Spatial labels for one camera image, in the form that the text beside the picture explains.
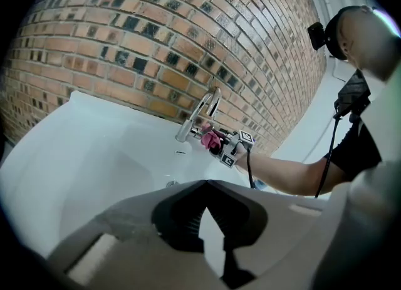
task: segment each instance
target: cable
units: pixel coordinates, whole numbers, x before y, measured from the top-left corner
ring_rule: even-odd
[[[246,165],[248,167],[249,184],[251,189],[256,189],[255,182],[253,182],[252,171],[251,171],[251,148],[248,147],[246,155]]]
[[[315,198],[317,198],[317,197],[319,196],[320,191],[322,190],[323,185],[325,184],[325,180],[326,180],[328,168],[329,168],[329,166],[330,166],[331,153],[333,153],[334,138],[335,138],[335,136],[336,136],[336,130],[337,130],[338,122],[341,120],[341,118],[338,117],[338,118],[335,118],[335,120],[336,120],[336,122],[334,123],[333,137],[331,138],[330,149],[329,149],[329,151],[328,151],[328,156],[327,156],[327,162],[326,162],[325,170],[323,171],[323,174],[321,175],[319,187],[318,187],[318,190],[316,191]]]

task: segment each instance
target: light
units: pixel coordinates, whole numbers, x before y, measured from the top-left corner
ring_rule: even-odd
[[[378,9],[374,9],[373,13],[380,18],[383,23],[386,24],[386,26],[389,28],[389,30],[391,30],[391,32],[398,36],[401,37],[401,32],[400,29],[398,28],[397,24],[395,23],[395,21],[385,12],[379,11]]]

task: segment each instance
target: black sleeve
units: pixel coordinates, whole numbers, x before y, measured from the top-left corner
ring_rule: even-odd
[[[368,129],[355,122],[340,144],[333,149],[331,162],[342,169],[349,180],[353,180],[361,171],[371,168],[381,161],[373,138]]]

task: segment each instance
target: faucet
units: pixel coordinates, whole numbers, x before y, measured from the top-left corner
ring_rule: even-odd
[[[221,90],[218,87],[212,87],[205,93],[202,97],[198,105],[194,108],[194,111],[190,115],[188,119],[181,125],[180,130],[178,131],[175,139],[178,142],[185,142],[187,140],[187,136],[189,133],[193,134],[194,137],[200,138],[204,133],[201,133],[198,128],[194,126],[195,120],[199,113],[201,112],[203,106],[209,101],[210,97],[212,98],[211,102],[209,103],[209,107],[206,110],[206,114],[210,117],[213,117],[217,107],[219,107],[220,99],[221,99]]]

